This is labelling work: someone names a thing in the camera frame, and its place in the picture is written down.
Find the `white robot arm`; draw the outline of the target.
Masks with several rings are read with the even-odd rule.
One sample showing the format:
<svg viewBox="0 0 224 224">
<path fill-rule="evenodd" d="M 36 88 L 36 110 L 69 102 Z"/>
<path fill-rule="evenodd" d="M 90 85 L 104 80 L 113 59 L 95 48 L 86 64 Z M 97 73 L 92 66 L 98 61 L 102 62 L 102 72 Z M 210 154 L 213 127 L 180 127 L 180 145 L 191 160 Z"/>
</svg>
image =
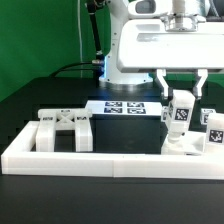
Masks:
<svg viewBox="0 0 224 224">
<path fill-rule="evenodd" d="M 104 61 L 103 85 L 135 88 L 150 82 L 149 74 L 167 99 L 173 95 L 165 81 L 168 73 L 196 75 L 193 94 L 202 96 L 209 73 L 224 70 L 224 16 L 213 0 L 87 0 L 91 18 L 108 7 L 111 47 L 100 46 L 96 55 Z"/>
</svg>

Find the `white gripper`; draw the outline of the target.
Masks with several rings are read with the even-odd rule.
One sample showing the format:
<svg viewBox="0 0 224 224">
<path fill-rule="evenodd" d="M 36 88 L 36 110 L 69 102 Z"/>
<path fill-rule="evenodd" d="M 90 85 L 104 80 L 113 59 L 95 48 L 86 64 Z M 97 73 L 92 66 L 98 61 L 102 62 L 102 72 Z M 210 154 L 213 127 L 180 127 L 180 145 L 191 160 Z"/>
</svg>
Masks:
<svg viewBox="0 0 224 224">
<path fill-rule="evenodd" d="M 208 70 L 224 69 L 224 23 L 200 23 L 197 32 L 167 32 L 159 19 L 130 20 L 121 32 L 117 67 L 123 73 L 157 69 L 155 81 L 164 100 L 173 98 L 166 70 L 198 69 L 193 95 L 199 100 Z"/>
</svg>

